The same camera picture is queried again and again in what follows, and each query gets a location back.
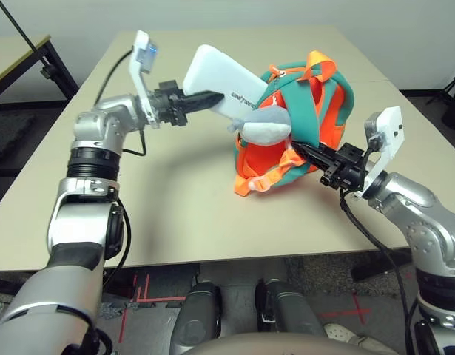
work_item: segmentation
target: orange backpack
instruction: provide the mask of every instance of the orange backpack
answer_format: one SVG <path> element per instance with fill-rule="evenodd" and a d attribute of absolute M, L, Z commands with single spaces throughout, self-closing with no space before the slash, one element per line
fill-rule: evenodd
<path fill-rule="evenodd" d="M 272 146 L 235 139 L 234 190 L 241 196 L 250 191 L 264 192 L 272 186 L 291 183 L 315 170 L 291 147 L 291 141 L 319 142 L 337 149 L 348 116 L 354 106 L 354 93 L 336 64 L 319 51 L 308 54 L 306 62 L 270 66 L 261 77 L 268 86 L 255 109 L 277 104 L 288 110 L 290 138 Z"/>

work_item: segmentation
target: white wall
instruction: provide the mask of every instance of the white wall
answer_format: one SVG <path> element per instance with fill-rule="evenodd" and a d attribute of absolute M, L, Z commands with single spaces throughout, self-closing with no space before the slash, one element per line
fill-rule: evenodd
<path fill-rule="evenodd" d="M 455 0 L 4 0 L 27 33 L 49 33 L 80 84 L 120 30 L 333 24 L 400 89 L 455 71 Z M 0 11 L 0 36 L 16 34 Z M 0 102 L 58 100 L 39 65 Z"/>

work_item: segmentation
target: white shoe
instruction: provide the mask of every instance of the white shoe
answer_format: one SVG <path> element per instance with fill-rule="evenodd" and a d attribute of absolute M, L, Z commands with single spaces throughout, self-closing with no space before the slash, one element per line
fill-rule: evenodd
<path fill-rule="evenodd" d="M 360 337 L 354 332 L 348 330 L 336 323 L 324 325 L 324 330 L 328 334 L 329 339 L 334 339 L 339 342 L 347 342 L 348 344 L 358 345 L 360 348 L 373 351 L 382 355 L 399 355 L 396 351 L 390 349 L 387 345 L 382 344 L 378 340 L 370 337 Z"/>

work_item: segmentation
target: tabletop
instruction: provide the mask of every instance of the tabletop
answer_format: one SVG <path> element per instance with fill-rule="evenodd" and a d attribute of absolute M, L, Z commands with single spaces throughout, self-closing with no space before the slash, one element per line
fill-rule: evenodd
<path fill-rule="evenodd" d="M 402 108 L 405 143 L 388 171 L 431 189 L 455 212 L 455 149 L 397 88 L 333 27 L 265 27 L 150 32 L 159 51 L 147 86 L 182 83 L 200 44 L 211 44 L 261 74 L 268 65 L 304 59 L 313 49 L 337 62 L 356 104 L 343 141 L 365 148 L 364 121 L 386 107 Z M 121 33 L 41 142 L 0 202 L 0 270 L 34 270 L 48 258 L 46 233 L 58 182 L 66 174 L 78 113 L 89 110 L 111 66 L 135 33 Z M 135 93 L 128 61 L 104 96 Z M 320 172 L 264 194 L 233 192 L 233 136 L 229 121 L 210 111 L 188 115 L 185 127 L 146 129 L 148 154 L 121 159 L 120 196 L 132 224 L 126 266 L 247 257 L 370 250 L 374 247 L 339 207 L 338 193 L 319 183 Z M 139 149 L 138 135 L 125 147 Z M 364 200 L 351 201 L 359 220 L 391 248 L 406 246 L 401 232 Z M 120 255 L 106 265 L 114 266 Z"/>
<path fill-rule="evenodd" d="M 51 39 L 50 35 L 30 35 L 29 38 L 37 49 Z M 31 54 L 31 48 L 21 36 L 0 37 L 0 79 Z"/>

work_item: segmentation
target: electrical cord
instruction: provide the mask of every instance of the electrical cord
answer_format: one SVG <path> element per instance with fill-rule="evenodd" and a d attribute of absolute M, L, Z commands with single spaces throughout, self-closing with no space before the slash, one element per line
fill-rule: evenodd
<path fill-rule="evenodd" d="M 107 83 L 109 83 L 109 80 L 112 77 L 112 74 L 114 73 L 114 71 L 118 68 L 118 66 L 122 63 L 122 61 L 124 61 L 125 58 L 127 58 L 129 55 L 132 54 L 132 51 L 133 50 L 129 50 L 128 52 L 124 53 L 112 66 L 112 68 L 109 71 L 109 74 L 107 74 L 106 78 L 104 79 L 104 82 L 102 83 L 101 88 L 99 89 L 99 92 L 94 101 L 94 106 L 97 105 L 98 102 L 101 100 L 102 94 L 104 93 Z M 142 152 L 136 152 L 135 150 L 131 150 L 131 149 L 122 149 L 122 152 L 137 155 L 138 157 L 144 157 L 146 155 L 145 133 L 142 129 L 139 130 L 139 133 L 140 133 Z"/>
<path fill-rule="evenodd" d="M 346 202 L 346 196 L 348 194 L 351 194 L 356 191 L 361 191 L 363 190 L 364 183 L 365 183 L 365 169 L 367 166 L 367 161 L 370 156 L 370 154 L 373 151 L 368 148 L 367 151 L 365 152 L 363 156 L 363 161 L 362 161 L 362 166 L 360 170 L 360 185 L 357 189 L 351 189 L 345 192 L 342 188 L 340 189 L 340 208 L 344 211 L 346 214 L 347 218 L 352 222 L 352 224 L 359 229 L 359 231 L 365 235 L 365 237 L 372 243 L 376 248 L 378 248 L 388 259 L 390 264 L 393 267 L 393 270 L 395 272 L 395 275 L 397 277 L 397 282 L 398 282 L 398 288 L 400 290 L 400 300 L 402 303 L 402 310 L 403 310 L 403 316 L 405 319 L 405 343 L 406 343 L 406 353 L 407 355 L 414 355 L 414 348 L 413 348 L 413 342 L 411 340 L 411 332 L 409 331 L 409 326 L 408 324 L 411 323 L 411 316 L 408 312 L 408 304 L 406 302 L 406 294 L 405 294 L 405 286 L 403 285 L 403 278 L 400 274 L 400 270 L 397 267 L 397 264 L 395 264 L 394 260 L 391 258 L 390 254 L 393 252 L 389 247 L 387 247 L 385 244 L 380 242 L 352 213 L 352 210 L 348 206 Z"/>
<path fill-rule="evenodd" d="M 110 337 L 107 335 L 105 331 L 102 331 L 101 329 L 97 328 L 96 330 L 97 335 L 99 336 L 99 340 L 101 341 L 102 344 L 104 344 L 104 347 L 106 348 L 104 355 L 110 355 L 113 350 L 113 343 Z"/>
<path fill-rule="evenodd" d="M 125 228 L 127 229 L 127 240 L 125 242 L 125 249 L 124 253 L 122 254 L 121 260 L 118 262 L 117 266 L 115 267 L 114 271 L 106 278 L 105 282 L 102 284 L 102 288 L 105 289 L 107 285 L 113 280 L 115 274 L 124 266 L 125 260 L 127 259 L 127 255 L 129 254 L 130 244 L 132 243 L 132 227 L 130 225 L 129 215 L 121 201 L 121 199 L 117 199 L 117 203 L 122 209 L 124 210 L 124 220 L 125 220 Z"/>
<path fill-rule="evenodd" d="M 418 306 L 418 298 L 416 297 L 413 301 L 413 304 L 410 307 L 410 311 L 408 312 L 408 319 L 406 320 L 406 329 L 405 329 L 406 351 L 409 351 L 409 349 L 414 351 L 413 340 L 411 338 L 411 322 L 413 320 L 413 315 L 417 309 L 417 306 Z"/>
<path fill-rule="evenodd" d="M 97 103 L 101 100 L 101 96 L 102 96 L 102 93 L 104 92 L 104 90 L 106 89 L 106 86 L 107 86 L 107 83 L 109 82 L 110 78 L 112 77 L 112 74 L 114 73 L 114 71 L 117 69 L 117 67 L 121 64 L 122 61 L 124 61 L 124 59 L 126 57 L 128 57 L 129 55 L 132 54 L 132 51 L 133 50 L 129 50 L 128 52 L 124 53 L 119 59 L 118 61 L 115 62 L 115 64 L 112 66 L 111 70 L 109 71 L 109 74 L 107 74 L 106 78 L 104 79 L 104 82 L 102 83 L 102 86 L 101 88 L 99 89 L 99 92 L 95 98 L 95 101 L 94 101 L 94 106 L 97 105 Z"/>

